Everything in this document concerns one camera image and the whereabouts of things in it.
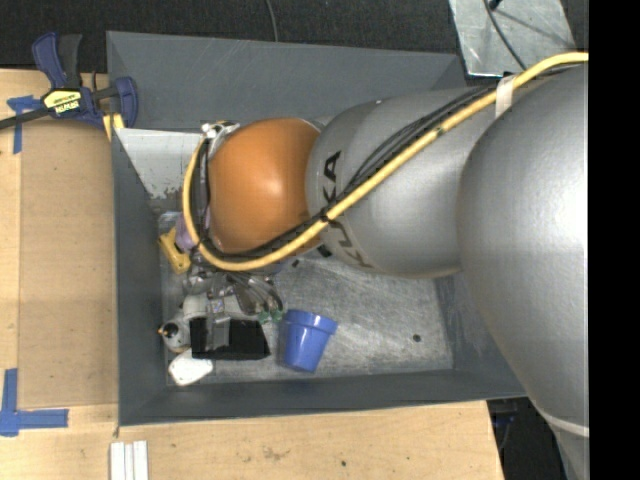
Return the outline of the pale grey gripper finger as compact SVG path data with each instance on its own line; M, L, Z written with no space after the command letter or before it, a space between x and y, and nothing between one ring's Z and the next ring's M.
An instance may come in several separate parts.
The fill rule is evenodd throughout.
M229 345L231 317L213 314L208 317L208 347L221 348Z

